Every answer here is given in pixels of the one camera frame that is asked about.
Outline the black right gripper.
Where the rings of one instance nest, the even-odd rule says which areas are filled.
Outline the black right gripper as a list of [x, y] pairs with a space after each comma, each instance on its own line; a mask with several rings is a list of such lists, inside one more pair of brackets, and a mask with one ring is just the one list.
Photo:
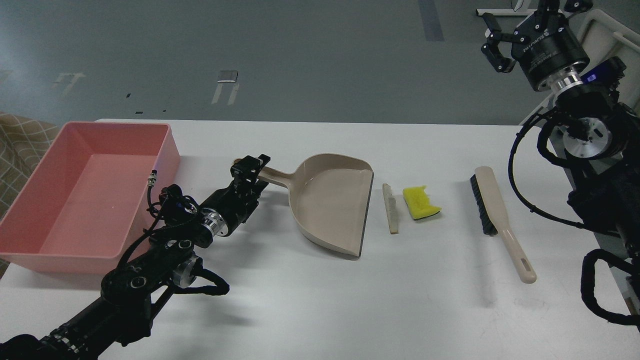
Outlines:
[[[546, 91], [549, 87], [544, 82], [551, 75], [566, 68], [582, 72], [589, 65], [590, 58], [564, 13], [573, 16], [592, 7], [593, 0], [565, 0], [562, 7], [560, 0], [539, 0], [535, 12], [512, 33], [503, 32], [494, 14], [483, 13], [480, 17], [487, 26], [487, 35], [481, 52], [498, 73], [510, 73], [516, 61], [533, 91]], [[503, 55], [500, 43], [512, 44], [512, 58]]]

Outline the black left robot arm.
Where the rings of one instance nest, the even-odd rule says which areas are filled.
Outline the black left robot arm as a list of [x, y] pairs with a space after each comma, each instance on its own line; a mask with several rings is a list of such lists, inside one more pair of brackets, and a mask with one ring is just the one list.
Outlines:
[[102, 279], [98, 299], [50, 334], [23, 333], [1, 344], [3, 360], [96, 360], [112, 344], [150, 337], [154, 319], [173, 295], [224, 296], [230, 285], [206, 269], [196, 248], [246, 223], [267, 182], [258, 178], [270, 157], [247, 155], [230, 168], [231, 182], [203, 202], [177, 184], [148, 203], [154, 221]]

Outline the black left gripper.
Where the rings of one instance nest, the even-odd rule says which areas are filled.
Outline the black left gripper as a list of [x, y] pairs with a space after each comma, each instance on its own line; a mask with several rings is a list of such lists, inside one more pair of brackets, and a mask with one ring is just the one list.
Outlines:
[[213, 237], [228, 237], [253, 214], [262, 187], [269, 185], [259, 174], [270, 160], [265, 154], [236, 159], [230, 168], [231, 183], [210, 194], [199, 205], [201, 224]]

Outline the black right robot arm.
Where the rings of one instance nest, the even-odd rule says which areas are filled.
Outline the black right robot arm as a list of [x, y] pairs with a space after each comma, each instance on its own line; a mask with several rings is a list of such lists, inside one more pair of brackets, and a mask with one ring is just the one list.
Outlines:
[[[639, 326], [639, 35], [591, 0], [540, 0], [529, 8], [477, 9], [486, 23], [482, 53], [498, 73], [519, 65], [533, 91], [550, 91], [522, 122], [509, 152], [507, 175], [517, 198], [546, 219], [617, 237], [622, 250], [590, 251], [582, 262], [580, 293], [597, 317]], [[567, 204], [579, 221], [554, 216], [519, 191], [514, 159], [526, 134], [541, 129], [537, 151], [562, 167], [573, 190]], [[601, 260], [626, 273], [630, 314], [602, 308], [595, 297]]]

